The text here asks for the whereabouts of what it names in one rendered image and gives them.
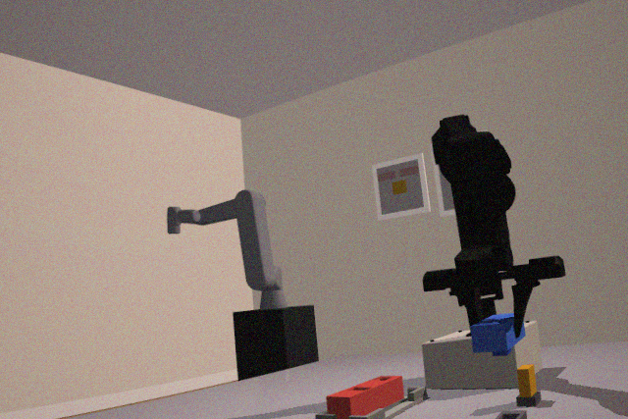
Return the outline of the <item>red rectangular bar with two sockets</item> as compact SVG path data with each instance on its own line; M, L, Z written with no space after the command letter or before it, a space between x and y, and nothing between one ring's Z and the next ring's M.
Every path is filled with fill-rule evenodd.
M379 377L327 395L327 413L336 414L338 419L366 416L403 398L402 376Z

